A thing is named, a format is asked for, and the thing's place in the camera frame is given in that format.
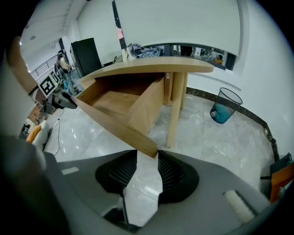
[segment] wooden desk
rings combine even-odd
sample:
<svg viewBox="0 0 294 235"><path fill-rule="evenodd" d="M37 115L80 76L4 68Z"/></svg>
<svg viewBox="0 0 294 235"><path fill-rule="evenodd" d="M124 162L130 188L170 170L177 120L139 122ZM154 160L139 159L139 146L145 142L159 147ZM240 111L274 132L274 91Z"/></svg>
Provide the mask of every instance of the wooden desk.
<svg viewBox="0 0 294 235"><path fill-rule="evenodd" d="M154 157L157 145L146 136L161 106L171 101L167 147L173 144L183 109L187 73L209 73L214 66L183 57L154 57L120 62L80 81L85 90L74 101L92 119L137 150Z"/></svg>

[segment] black baseboard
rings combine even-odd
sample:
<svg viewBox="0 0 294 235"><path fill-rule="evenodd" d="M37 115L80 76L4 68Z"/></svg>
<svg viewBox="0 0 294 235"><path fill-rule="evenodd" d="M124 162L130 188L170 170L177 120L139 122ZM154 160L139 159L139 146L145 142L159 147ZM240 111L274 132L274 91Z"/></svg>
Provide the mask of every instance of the black baseboard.
<svg viewBox="0 0 294 235"><path fill-rule="evenodd" d="M217 98L217 95L214 95L212 93L209 93L209 92L206 92L206 91L203 91L203 90L198 90L198 89L195 89L195 88L191 88L191 87L187 87L186 94L198 96L198 97L210 100L210 101L216 101L216 98ZM249 111L248 109L246 109L246 108L244 108L242 106L237 106L236 107L236 104L229 101L229 100L225 100L225 103L223 103L223 104L230 107L230 108L233 108L236 111L238 111L239 113L249 117L250 119L252 119L256 123L261 125L263 127L263 129L267 130L268 135L266 137L267 137L268 141L271 143L272 151L273 151L273 154L274 154L274 160L275 160L275 162L278 161L280 158L279 158L279 154L278 154L278 151L277 151L277 143L276 143L276 140L273 138L273 136L271 134L271 130L268 127L267 123L263 119L258 117L256 114Z"/></svg>

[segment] trash can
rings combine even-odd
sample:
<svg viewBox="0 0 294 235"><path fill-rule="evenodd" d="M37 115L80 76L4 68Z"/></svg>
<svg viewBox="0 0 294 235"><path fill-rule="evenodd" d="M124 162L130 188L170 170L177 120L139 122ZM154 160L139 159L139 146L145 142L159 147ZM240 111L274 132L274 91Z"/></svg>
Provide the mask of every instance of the trash can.
<svg viewBox="0 0 294 235"><path fill-rule="evenodd" d="M222 87L210 111L210 116L217 123L223 124L241 104L243 104L243 101L236 93Z"/></svg>

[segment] open drawer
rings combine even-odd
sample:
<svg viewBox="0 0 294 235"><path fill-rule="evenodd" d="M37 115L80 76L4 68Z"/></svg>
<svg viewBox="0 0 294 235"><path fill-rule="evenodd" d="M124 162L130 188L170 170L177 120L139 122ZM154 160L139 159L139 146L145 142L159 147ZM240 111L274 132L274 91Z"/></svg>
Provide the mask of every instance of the open drawer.
<svg viewBox="0 0 294 235"><path fill-rule="evenodd" d="M156 155L156 144L146 134L164 102L164 73L99 78L74 100L115 136L152 157Z"/></svg>

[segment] clothes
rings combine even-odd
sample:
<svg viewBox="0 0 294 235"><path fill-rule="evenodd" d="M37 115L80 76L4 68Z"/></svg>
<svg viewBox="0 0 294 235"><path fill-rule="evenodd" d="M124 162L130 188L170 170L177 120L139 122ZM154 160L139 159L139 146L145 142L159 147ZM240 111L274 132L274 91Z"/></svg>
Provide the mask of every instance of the clothes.
<svg viewBox="0 0 294 235"><path fill-rule="evenodd" d="M65 62L65 59L64 59L63 57L60 59L59 64L60 64L61 68L66 69L66 70L68 70L69 67L70 67L70 66Z"/></svg>
<svg viewBox="0 0 294 235"><path fill-rule="evenodd" d="M68 83L68 87L69 87L69 91L72 95L76 95L75 91L74 91L74 85L70 76L70 73L64 73L63 74L63 78L67 81Z"/></svg>
<svg viewBox="0 0 294 235"><path fill-rule="evenodd" d="M222 60L218 60L218 59L214 59L213 62L216 64L222 64Z"/></svg>
<svg viewBox="0 0 294 235"><path fill-rule="evenodd" d="M58 77L61 78L61 76L63 75L64 69L61 67L60 65L60 60L57 59L56 63L55 63L55 73Z"/></svg>
<svg viewBox="0 0 294 235"><path fill-rule="evenodd" d="M139 58L146 57L156 57L160 55L160 48L158 46L154 46L153 48L144 48L140 44L130 44L130 53L131 56Z"/></svg>

